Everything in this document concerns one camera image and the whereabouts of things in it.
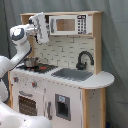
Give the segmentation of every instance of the stovetop burner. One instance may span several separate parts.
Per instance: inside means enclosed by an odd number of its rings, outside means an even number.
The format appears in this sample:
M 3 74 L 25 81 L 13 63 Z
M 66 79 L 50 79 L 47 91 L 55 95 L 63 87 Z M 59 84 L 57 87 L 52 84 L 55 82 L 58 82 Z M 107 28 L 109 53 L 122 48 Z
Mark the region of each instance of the stovetop burner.
M 38 66 L 32 68 L 28 68 L 25 65 L 19 66 L 17 68 L 30 72 L 46 73 L 57 68 L 57 66 L 39 63 Z

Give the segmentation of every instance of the microwave control panel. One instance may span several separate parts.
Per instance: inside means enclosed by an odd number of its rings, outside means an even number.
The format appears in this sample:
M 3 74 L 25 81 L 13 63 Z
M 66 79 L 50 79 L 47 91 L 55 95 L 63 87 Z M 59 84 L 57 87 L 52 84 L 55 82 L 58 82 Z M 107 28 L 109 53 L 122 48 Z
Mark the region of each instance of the microwave control panel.
M 86 34 L 86 15 L 77 16 L 78 34 Z

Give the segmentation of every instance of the toy stove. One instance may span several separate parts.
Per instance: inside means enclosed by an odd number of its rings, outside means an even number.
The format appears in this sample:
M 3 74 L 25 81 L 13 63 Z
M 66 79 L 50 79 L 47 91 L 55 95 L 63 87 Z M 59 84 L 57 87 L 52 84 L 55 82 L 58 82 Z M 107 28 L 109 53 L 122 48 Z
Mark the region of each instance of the toy stove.
M 31 72 L 46 73 L 48 71 L 51 71 L 52 69 L 57 68 L 57 66 L 39 63 L 38 66 L 32 68 L 28 68 L 25 65 L 19 66 L 17 68 Z
M 44 115 L 44 81 L 38 74 L 47 73 L 57 68 L 54 65 L 39 63 L 38 66 L 28 68 L 25 65 L 16 67 L 23 72 L 11 71 L 13 93 L 13 109 L 30 116 Z

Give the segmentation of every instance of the toy kitchen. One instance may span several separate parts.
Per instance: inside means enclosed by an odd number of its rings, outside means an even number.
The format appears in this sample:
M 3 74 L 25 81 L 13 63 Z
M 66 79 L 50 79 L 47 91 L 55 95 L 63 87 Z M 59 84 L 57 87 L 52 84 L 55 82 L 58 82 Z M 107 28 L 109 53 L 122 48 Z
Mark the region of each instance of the toy kitchen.
M 27 24 L 33 13 L 21 14 Z M 53 128 L 105 128 L 105 88 L 114 76 L 102 71 L 100 11 L 45 13 L 49 42 L 29 38 L 38 65 L 9 72 L 12 108 L 47 117 Z

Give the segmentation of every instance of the gray curtain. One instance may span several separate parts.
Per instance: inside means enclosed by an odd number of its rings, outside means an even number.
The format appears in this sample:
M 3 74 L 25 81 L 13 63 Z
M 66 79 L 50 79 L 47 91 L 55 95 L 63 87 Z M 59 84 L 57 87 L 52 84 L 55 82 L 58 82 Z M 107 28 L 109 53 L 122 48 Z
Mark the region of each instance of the gray curtain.
M 9 41 L 8 41 L 8 34 L 7 34 L 4 0 L 0 0 L 0 55 L 10 58 L 9 53 L 10 53 L 10 48 L 9 48 Z M 6 73 L 2 79 L 8 88 L 8 74 Z
M 128 127 L 128 0 L 4 0 L 8 32 L 21 24 L 21 13 L 100 10 L 102 16 L 103 70 L 115 76 L 107 88 L 107 121 L 113 128 Z M 0 24 L 0 32 L 6 28 Z M 2 33 L 3 42 L 6 32 Z M 10 54 L 16 54 L 10 40 Z

